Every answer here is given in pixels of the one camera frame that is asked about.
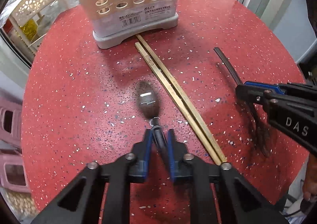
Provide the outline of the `person's right hand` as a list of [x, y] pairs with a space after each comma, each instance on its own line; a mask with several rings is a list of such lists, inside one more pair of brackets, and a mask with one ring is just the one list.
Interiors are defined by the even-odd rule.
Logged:
[[303, 184], [303, 198], [309, 201], [317, 194], [317, 159], [310, 154], [308, 157], [306, 175]]

